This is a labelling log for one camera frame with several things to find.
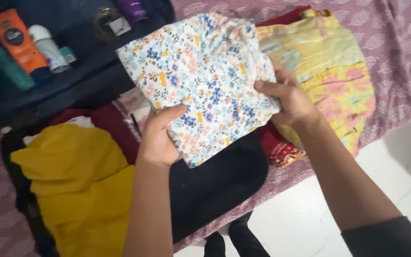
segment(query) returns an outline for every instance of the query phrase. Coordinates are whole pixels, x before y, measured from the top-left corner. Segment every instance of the purple bedsheet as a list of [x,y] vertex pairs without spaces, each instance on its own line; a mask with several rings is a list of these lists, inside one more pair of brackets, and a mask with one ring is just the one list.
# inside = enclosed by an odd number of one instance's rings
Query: purple bedsheet
[[[366,56],[377,98],[374,115],[361,135],[363,147],[411,121],[411,0],[173,0],[178,20],[203,12],[253,17],[256,22],[282,15],[296,5],[330,9],[359,41]],[[270,167],[263,187],[251,198],[175,245],[175,251],[197,242],[305,178],[313,176],[307,158],[277,169]],[[0,159],[0,256],[36,256],[15,191]]]

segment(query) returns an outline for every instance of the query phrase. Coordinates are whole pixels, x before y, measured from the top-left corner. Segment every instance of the white bottle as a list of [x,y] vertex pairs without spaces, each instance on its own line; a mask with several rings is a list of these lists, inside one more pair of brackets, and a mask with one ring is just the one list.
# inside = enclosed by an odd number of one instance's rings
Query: white bottle
[[37,49],[44,55],[45,59],[47,59],[52,73],[60,73],[70,68],[46,27],[33,25],[29,28],[28,33]]

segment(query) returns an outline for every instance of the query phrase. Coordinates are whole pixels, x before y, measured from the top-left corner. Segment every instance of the open suitcase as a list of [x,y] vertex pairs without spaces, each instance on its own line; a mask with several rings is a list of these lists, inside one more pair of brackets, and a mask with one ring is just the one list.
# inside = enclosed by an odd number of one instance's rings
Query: open suitcase
[[[134,87],[115,50],[174,22],[168,0],[142,4],[148,19],[105,42],[96,37],[90,19],[100,8],[115,7],[111,0],[0,0],[0,12],[15,8],[27,26],[49,26],[54,38],[67,41],[79,60],[53,82],[28,91],[18,90],[0,74],[0,128],[12,127],[0,142],[0,151],[16,189],[15,205],[26,216],[41,256],[58,256],[55,241],[43,224],[30,180],[10,161],[10,153],[24,148],[22,138],[42,130],[63,109],[96,109]],[[75,12],[79,18],[72,19]],[[255,132],[197,168],[189,169],[184,161],[175,163],[170,173],[174,243],[248,199],[265,182],[267,171],[267,158]]]

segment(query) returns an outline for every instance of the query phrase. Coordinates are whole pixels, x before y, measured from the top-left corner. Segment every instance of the teal bottle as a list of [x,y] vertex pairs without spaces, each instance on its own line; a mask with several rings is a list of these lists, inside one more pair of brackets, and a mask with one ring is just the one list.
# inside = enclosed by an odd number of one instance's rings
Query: teal bottle
[[22,91],[26,91],[36,84],[14,58],[0,46],[0,68]]

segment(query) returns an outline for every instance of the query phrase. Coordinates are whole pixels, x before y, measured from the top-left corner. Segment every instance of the forearm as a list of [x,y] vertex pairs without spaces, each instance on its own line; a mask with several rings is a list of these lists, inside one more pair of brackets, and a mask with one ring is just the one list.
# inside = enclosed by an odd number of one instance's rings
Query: forearm
[[295,128],[341,231],[401,216],[399,210],[367,176],[319,117]]
[[136,163],[124,257],[172,257],[169,168]]

